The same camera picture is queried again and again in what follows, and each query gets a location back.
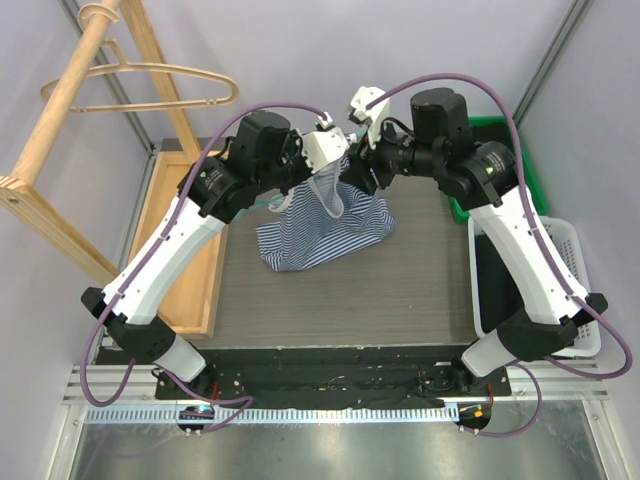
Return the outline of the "green plastic tray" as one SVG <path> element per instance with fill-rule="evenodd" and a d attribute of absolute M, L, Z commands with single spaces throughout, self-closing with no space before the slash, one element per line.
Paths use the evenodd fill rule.
<path fill-rule="evenodd" d="M 510 149 L 513 149 L 512 137 L 506 120 L 502 116 L 472 116 L 470 125 L 474 132 L 474 138 L 478 142 L 497 141 Z M 540 185 L 533 162 L 529 159 L 524 141 L 520 141 L 523 160 L 524 176 L 530 190 L 533 204 L 539 215 L 546 215 L 549 211 L 548 202 Z M 463 210 L 459 203 L 449 197 L 449 207 L 453 221 L 458 225 L 466 225 L 469 214 Z"/>

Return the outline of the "blue white striped tank top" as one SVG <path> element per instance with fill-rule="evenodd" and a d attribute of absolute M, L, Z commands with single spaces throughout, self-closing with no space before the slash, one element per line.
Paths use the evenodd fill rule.
<path fill-rule="evenodd" d="M 294 203 L 275 221 L 256 228 L 261 259 L 276 272 L 304 271 L 336 260 L 384 240 L 396 226 L 384 198 L 367 195 L 340 180 L 347 166 L 341 161 L 338 194 L 345 202 L 339 218 L 329 216 L 309 190 L 296 194 Z"/>

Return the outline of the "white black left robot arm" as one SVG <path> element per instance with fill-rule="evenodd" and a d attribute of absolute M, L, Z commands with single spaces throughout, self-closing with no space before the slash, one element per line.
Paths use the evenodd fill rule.
<path fill-rule="evenodd" d="M 301 136 L 278 108 L 263 104 L 245 113 L 226 157 L 206 155 L 189 170 L 134 260 L 106 287 L 89 287 L 81 296 L 131 358 L 170 371 L 193 399 L 211 391 L 213 375 L 196 348 L 160 318 L 159 306 L 202 247 L 240 211 L 309 174 Z"/>

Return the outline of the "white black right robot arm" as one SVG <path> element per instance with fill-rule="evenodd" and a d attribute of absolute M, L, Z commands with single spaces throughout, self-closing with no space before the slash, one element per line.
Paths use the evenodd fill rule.
<path fill-rule="evenodd" d="M 383 90 L 360 88 L 350 108 L 351 119 L 368 131 L 351 147 L 342 180 L 372 194 L 396 175 L 434 179 L 482 228 L 521 296 L 518 311 L 462 353 L 451 371 L 457 391 L 475 394 L 496 369 L 564 349 L 580 326 L 607 309 L 606 298 L 570 272 L 540 219 L 526 214 L 533 204 L 518 182 L 512 150 L 475 140 L 461 94 L 444 87 L 414 94 L 413 126 L 400 133 Z"/>

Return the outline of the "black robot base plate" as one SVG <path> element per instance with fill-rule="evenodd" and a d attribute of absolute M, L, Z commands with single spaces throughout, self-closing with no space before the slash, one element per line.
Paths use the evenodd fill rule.
<path fill-rule="evenodd" d="M 252 397 L 254 409 L 432 408 L 447 399 L 508 397 L 507 371 L 481 380 L 456 372 L 463 351 L 450 346 L 208 349 L 204 385 L 217 400 Z"/>

